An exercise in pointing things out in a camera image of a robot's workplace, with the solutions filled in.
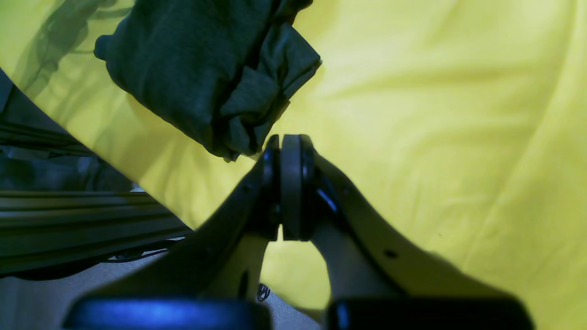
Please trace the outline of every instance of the gray floor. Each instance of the gray floor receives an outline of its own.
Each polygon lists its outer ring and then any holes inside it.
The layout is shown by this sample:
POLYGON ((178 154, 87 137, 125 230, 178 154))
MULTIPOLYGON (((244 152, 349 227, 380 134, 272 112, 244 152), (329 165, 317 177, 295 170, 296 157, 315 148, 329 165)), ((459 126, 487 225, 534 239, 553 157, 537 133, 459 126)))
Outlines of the gray floor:
MULTIPOLYGON (((0 280, 0 330, 60 330, 69 304, 80 294, 127 274, 156 257, 124 264, 100 264, 54 281, 0 280)), ((278 330, 316 330, 319 325, 273 292, 268 304, 278 330)))

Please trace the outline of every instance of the black bracket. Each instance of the black bracket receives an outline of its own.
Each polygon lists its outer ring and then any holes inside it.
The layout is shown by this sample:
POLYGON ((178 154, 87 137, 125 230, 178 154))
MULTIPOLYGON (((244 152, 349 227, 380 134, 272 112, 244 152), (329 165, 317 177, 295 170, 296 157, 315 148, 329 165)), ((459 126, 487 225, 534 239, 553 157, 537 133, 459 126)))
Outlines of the black bracket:
POLYGON ((277 136, 204 225, 156 262, 82 297, 72 329, 270 329, 255 302, 267 244, 312 241, 328 267, 328 329, 532 329, 513 296, 389 226, 308 136, 277 136))

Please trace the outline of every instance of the screw hole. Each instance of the screw hole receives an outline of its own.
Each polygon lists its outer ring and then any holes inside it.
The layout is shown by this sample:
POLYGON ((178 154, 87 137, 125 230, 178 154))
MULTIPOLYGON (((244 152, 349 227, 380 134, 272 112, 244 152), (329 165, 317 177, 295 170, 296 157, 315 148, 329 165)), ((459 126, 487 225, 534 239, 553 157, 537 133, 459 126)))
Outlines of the screw hole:
POLYGON ((385 253, 385 256, 387 258, 391 258, 391 259, 397 258, 397 253, 393 252, 392 250, 385 250, 383 253, 385 253))

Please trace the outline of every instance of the wrinkled fabric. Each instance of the wrinkled fabric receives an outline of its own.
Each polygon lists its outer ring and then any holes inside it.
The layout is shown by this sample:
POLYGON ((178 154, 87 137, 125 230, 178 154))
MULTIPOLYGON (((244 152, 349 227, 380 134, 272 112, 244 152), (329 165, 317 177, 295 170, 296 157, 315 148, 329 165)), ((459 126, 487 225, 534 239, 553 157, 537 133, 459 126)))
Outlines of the wrinkled fabric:
POLYGON ((112 80, 143 106, 236 160, 261 151, 319 55, 291 26, 311 0, 136 2, 96 41, 112 80))

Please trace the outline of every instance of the yellow fabric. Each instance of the yellow fabric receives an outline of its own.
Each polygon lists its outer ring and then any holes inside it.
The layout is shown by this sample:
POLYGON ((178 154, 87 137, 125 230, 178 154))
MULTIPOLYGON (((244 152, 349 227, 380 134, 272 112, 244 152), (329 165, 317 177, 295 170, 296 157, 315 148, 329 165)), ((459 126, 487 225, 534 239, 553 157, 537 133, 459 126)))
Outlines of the yellow fabric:
MULTIPOLYGON (((62 2, 0 4, 0 66, 18 86, 62 2)), ((517 294, 539 328, 585 329, 586 15, 581 0, 316 0, 295 28, 324 64, 272 133, 309 134, 398 230, 517 294)), ((83 53, 119 20, 90 20, 81 53, 27 93, 196 228, 253 162, 210 156, 83 53)), ((328 300, 308 243, 270 244, 262 281, 301 307, 328 300)))

